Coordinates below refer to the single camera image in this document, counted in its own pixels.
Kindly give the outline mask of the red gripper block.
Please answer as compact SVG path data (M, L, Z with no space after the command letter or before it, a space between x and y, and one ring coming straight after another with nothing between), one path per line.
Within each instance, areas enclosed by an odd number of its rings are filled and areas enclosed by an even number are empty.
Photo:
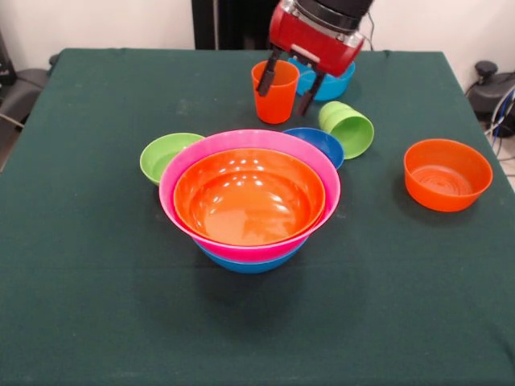
M359 31L333 31L308 18L299 6L277 6L270 20L272 51L257 86L265 97L272 86L279 86L276 68L283 52L296 56L316 71L303 72L297 84L301 97L297 109L304 116L322 86L325 74L341 76L365 43Z

